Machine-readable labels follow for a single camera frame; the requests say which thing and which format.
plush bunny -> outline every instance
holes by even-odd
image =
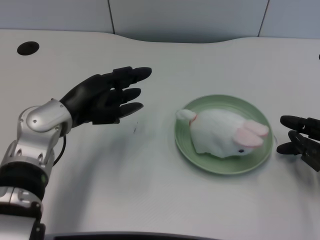
[[[179,120],[188,120],[195,151],[219,158],[243,156],[262,146],[269,128],[224,109],[204,110],[198,114],[183,109]]]

table surface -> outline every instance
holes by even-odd
[[[39,51],[17,54],[36,41]],[[119,125],[85,124],[67,136],[43,200],[47,234],[138,231],[223,240],[320,238],[320,177],[299,157],[283,157],[282,115],[320,119],[320,40],[242,38],[220,43],[156,43],[107,33],[0,30],[0,153],[29,106],[60,99],[94,74],[151,67],[139,112]],[[247,174],[198,169],[179,153],[175,112],[191,100],[232,95],[256,105],[277,143]],[[62,141],[56,147],[60,151]]]

pink bunny ear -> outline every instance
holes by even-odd
[[[269,133],[269,128],[267,126],[253,120],[245,121],[243,127],[260,137],[266,137]]]
[[[240,144],[241,146],[247,148],[257,148],[262,146],[262,144],[264,143],[261,137],[255,135],[253,132],[245,128],[238,128],[233,137],[233,140],[237,144]]]

green plate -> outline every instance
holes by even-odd
[[[264,139],[263,146],[248,155],[219,158],[209,153],[198,154],[191,140],[189,125],[177,120],[174,127],[175,142],[182,154],[198,167],[216,174],[242,174],[255,169],[268,159],[272,152],[274,138],[266,117],[255,106],[240,98],[228,95],[203,96],[188,103],[184,109],[199,113],[207,109],[225,109],[237,113],[246,119],[252,119],[267,125],[270,132]]]

wall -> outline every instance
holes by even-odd
[[[107,0],[0,0],[0,29],[113,33]]]
[[[320,0],[0,0],[0,29],[115,31],[181,43],[320,39],[319,9]]]
[[[179,43],[257,37],[268,0],[110,0],[117,35]]]
[[[320,38],[320,0],[270,0],[260,37]]]

